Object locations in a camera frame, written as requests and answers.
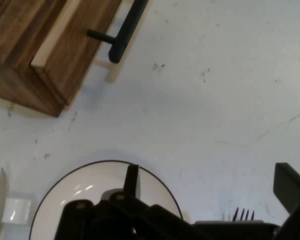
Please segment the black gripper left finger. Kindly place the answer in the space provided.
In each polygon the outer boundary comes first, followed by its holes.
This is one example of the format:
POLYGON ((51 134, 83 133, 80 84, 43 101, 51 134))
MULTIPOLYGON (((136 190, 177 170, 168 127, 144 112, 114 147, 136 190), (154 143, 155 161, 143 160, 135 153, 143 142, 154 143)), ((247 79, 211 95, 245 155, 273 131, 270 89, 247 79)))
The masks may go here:
POLYGON ((123 189, 94 205, 75 200, 63 208, 58 240, 203 240, 205 235, 160 205, 139 199, 139 166, 129 165, 123 189))

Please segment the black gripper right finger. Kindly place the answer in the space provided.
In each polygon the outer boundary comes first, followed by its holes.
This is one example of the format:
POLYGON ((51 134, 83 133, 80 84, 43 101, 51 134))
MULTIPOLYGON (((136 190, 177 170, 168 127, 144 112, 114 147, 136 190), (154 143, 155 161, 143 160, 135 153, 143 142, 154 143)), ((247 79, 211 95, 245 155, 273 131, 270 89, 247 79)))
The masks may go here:
POLYGON ((275 164, 273 192, 289 213, 273 238, 300 240, 300 174, 286 162, 275 164))

